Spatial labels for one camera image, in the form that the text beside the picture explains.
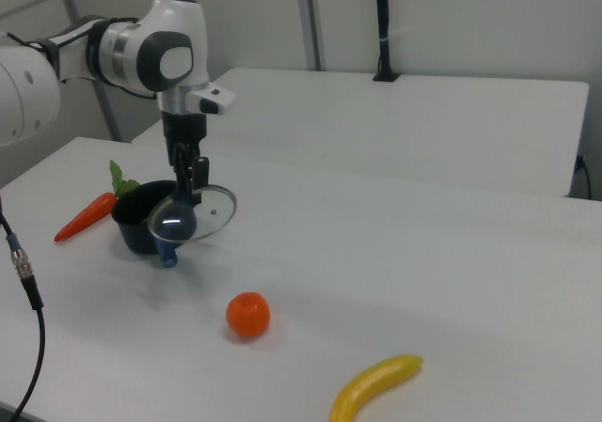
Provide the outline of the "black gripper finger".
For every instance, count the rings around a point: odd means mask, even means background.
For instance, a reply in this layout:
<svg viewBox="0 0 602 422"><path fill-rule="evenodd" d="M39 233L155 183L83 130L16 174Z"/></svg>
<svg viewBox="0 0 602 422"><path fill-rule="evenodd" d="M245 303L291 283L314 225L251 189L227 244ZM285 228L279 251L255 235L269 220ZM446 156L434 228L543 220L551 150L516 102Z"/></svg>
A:
<svg viewBox="0 0 602 422"><path fill-rule="evenodd" d="M174 170L177 181L177 189L183 195L191 194L191 157L185 144L175 143L169 153L170 164Z"/></svg>
<svg viewBox="0 0 602 422"><path fill-rule="evenodd" d="M202 192L209 183L210 161L207 157L196 157L191 164L190 203L198 205L202 201Z"/></svg>

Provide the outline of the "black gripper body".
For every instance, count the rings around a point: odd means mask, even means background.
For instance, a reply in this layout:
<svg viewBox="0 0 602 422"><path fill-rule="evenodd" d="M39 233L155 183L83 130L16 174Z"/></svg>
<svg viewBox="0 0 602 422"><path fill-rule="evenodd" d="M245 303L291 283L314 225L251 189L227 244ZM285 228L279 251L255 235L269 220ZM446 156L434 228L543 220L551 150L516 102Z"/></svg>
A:
<svg viewBox="0 0 602 422"><path fill-rule="evenodd" d="M199 144L207 135L206 115L163 112L162 124L170 163L175 161L175 150L178 145L183 145L193 155L200 154Z"/></svg>

